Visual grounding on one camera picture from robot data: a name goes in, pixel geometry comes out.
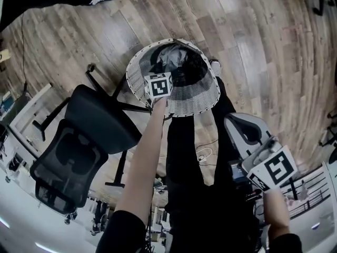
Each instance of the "sleeve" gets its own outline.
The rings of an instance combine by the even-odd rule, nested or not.
[[[295,234],[286,234],[277,237],[270,243],[269,253],[302,253],[302,243]]]
[[[98,244],[96,253],[136,253],[145,244],[143,221],[126,211],[115,212]]]

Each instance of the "wooden floor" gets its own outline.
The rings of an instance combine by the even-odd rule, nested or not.
[[[28,90],[34,95],[51,82],[60,101],[77,85],[89,85],[83,73],[96,63],[96,77],[111,93],[137,51],[164,38],[184,38],[209,58],[221,60],[222,79],[237,111],[262,117],[306,172],[331,151],[318,147],[318,140],[336,102],[337,9],[327,6],[319,17],[313,6],[318,0],[116,0],[93,7],[30,10],[23,27]],[[14,56],[0,73],[0,91],[19,94],[24,82],[20,18],[3,38]],[[137,103],[127,87],[123,92],[124,100]],[[148,115],[130,117],[143,131]],[[196,147],[217,140],[210,113],[195,121]],[[160,173],[165,172],[168,125]],[[203,164],[215,164],[217,142],[204,147],[213,153]],[[111,156],[91,186],[93,195],[111,203],[114,198],[104,182],[113,180],[119,156]],[[201,168],[211,184],[215,167]]]

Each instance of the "forearm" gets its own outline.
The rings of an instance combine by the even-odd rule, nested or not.
[[[163,101],[159,101],[155,105],[133,155],[124,192],[116,207],[116,211],[124,210],[133,213],[145,224],[147,224],[148,213],[150,212],[153,183],[160,155],[166,107],[166,101]]]
[[[263,195],[264,219],[270,224],[271,240],[289,233],[290,215],[281,189],[275,189]]]

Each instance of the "white wicker basket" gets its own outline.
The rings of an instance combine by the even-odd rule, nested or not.
[[[166,44],[179,44],[201,56],[208,71],[198,82],[175,87],[168,98],[168,113],[174,117],[184,117],[208,111],[216,105],[220,98],[220,88],[207,57],[191,42],[169,38],[143,48],[130,61],[126,68],[127,83],[133,94],[147,105],[144,92],[144,76],[148,75],[153,65],[150,57],[159,47]]]

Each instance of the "wicker basket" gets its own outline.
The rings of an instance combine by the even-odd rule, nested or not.
[[[190,53],[192,51],[193,63],[192,65],[190,63],[189,66],[193,69],[192,74],[194,72],[199,74],[199,76],[193,76],[193,78],[197,78],[197,81],[191,85],[179,83],[180,80],[173,81],[173,91],[168,98],[168,113],[174,117],[184,117],[199,114],[214,107],[220,98],[220,88],[208,59],[191,42],[173,38],[152,43],[131,59],[126,69],[126,79],[133,94],[147,105],[144,76],[154,74],[151,73],[154,66],[151,63],[151,57],[158,48],[168,44],[179,44],[188,49]]]

